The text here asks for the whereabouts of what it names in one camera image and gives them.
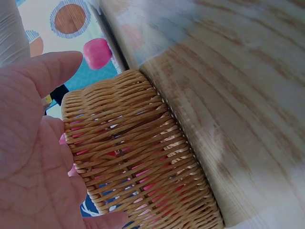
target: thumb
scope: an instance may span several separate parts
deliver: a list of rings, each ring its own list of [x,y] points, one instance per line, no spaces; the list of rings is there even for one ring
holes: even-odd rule
[[[51,52],[9,65],[1,73],[14,77],[16,82],[28,78],[43,98],[70,79],[81,62],[81,52]]]
[[[111,212],[103,216],[84,217],[86,229],[122,229],[128,222],[125,212]]]

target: rattan weave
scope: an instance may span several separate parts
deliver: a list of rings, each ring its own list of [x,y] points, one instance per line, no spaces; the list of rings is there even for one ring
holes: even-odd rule
[[[100,213],[126,210],[128,229],[223,228],[183,132],[140,72],[66,94],[62,115],[75,167]]]

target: pink dot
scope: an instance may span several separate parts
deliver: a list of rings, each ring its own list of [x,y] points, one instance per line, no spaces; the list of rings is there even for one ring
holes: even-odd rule
[[[107,41],[103,38],[96,38],[85,43],[83,50],[85,60],[93,70],[104,67],[112,57]]]

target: light wood surface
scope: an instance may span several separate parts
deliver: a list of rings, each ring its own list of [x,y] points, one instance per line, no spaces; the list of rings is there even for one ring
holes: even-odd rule
[[[227,227],[305,227],[305,2],[100,0],[160,91]]]

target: wood grain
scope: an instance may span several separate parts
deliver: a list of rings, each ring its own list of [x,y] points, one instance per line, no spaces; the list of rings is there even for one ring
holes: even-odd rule
[[[304,1],[126,1],[100,4],[184,128],[226,226],[303,228]]]

